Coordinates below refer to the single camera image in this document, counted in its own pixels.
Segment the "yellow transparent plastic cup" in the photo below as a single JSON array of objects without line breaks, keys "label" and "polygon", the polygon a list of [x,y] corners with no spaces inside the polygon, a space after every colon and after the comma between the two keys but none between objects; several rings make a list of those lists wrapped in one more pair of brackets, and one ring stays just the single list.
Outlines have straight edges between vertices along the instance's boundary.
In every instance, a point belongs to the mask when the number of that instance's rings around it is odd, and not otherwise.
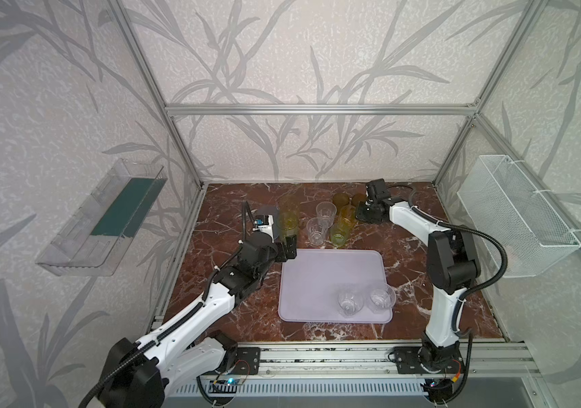
[{"label": "yellow transparent plastic cup", "polygon": [[351,204],[341,207],[336,217],[336,225],[347,230],[353,229],[357,224],[356,210],[356,207]]}]

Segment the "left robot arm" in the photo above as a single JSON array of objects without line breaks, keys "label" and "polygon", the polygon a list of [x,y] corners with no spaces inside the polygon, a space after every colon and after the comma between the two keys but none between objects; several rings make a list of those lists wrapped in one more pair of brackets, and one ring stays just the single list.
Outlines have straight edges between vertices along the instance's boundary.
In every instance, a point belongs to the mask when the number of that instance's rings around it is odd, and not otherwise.
[{"label": "left robot arm", "polygon": [[197,339],[256,292],[274,264],[286,260],[284,245],[269,234],[254,231],[242,238],[185,309],[139,340],[123,338],[111,348],[100,379],[80,405],[98,400],[104,407],[161,407],[176,386],[219,369],[236,343],[224,335]]}]

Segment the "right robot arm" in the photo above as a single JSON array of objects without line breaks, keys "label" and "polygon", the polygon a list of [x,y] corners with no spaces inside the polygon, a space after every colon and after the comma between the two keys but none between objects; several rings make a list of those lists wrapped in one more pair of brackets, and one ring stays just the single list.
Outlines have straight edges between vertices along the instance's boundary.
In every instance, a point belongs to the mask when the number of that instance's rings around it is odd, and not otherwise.
[{"label": "right robot arm", "polygon": [[462,295],[480,275],[472,234],[447,227],[409,202],[361,202],[356,219],[366,224],[391,222],[427,246],[426,273],[433,284],[433,303],[420,358],[433,364],[452,358],[460,347]]}]

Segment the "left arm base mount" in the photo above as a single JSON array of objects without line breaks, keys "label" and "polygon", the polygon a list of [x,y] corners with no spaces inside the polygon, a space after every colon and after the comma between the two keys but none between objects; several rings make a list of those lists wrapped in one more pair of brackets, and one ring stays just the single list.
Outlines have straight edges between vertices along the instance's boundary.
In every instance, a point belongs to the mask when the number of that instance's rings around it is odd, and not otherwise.
[{"label": "left arm base mount", "polygon": [[262,350],[258,347],[237,347],[228,350],[216,369],[217,373],[230,375],[257,375]]}]

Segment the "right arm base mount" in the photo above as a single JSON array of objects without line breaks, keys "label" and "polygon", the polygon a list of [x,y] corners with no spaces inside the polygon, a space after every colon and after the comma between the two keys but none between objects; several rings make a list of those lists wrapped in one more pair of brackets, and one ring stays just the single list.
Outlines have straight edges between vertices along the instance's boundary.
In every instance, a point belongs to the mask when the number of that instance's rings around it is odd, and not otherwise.
[{"label": "right arm base mount", "polygon": [[387,356],[399,374],[461,374],[465,362],[455,346],[442,348],[395,347]]}]

